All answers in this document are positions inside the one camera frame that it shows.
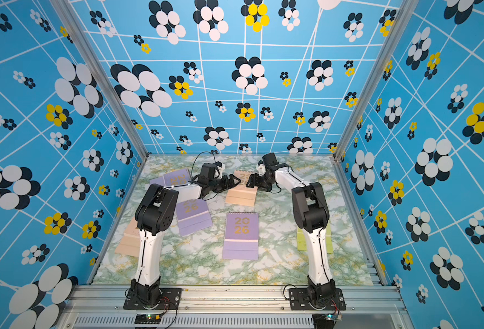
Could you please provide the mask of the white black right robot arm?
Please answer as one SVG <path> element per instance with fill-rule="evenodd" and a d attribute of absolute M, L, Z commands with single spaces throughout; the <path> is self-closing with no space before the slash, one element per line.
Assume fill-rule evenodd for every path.
<path fill-rule="evenodd" d="M 278 185 L 291 193 L 295 223 L 306 240 L 310 304 L 316 309 L 331 305 L 336 297 L 336 283 L 328 261 L 326 234 L 330 212 L 322 185 L 301 178 L 289 165 L 279 163 L 274 153 L 262 157 L 257 171 L 250 175 L 247 187 L 270 192 L 273 185 Z"/>

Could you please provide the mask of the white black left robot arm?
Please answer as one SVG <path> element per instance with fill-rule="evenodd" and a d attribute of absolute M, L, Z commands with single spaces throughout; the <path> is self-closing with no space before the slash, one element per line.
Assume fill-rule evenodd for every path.
<path fill-rule="evenodd" d="M 139 260 L 130 288 L 125 292 L 124 308 L 153 309 L 162 302 L 159 269 L 162 241 L 173 222 L 176 206 L 240 185 L 241 179 L 233 174 L 225 175 L 224 168 L 220 162 L 206 163 L 200 174 L 184 184 L 149 186 L 134 216 L 140 237 Z"/>

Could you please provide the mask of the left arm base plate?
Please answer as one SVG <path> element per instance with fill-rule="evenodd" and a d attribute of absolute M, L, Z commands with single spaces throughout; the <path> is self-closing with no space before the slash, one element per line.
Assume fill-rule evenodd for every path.
<path fill-rule="evenodd" d="M 177 310 L 182 297 L 181 288 L 154 287 L 150 291 L 141 287 L 125 292 L 125 310 Z"/>

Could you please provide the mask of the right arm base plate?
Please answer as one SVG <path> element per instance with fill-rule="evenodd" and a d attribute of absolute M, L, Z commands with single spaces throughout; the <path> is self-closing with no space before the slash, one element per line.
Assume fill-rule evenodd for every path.
<path fill-rule="evenodd" d="M 287 292 L 292 311 L 345 311 L 347 305 L 341 289 L 333 297 L 311 296 L 306 288 L 290 288 Z"/>

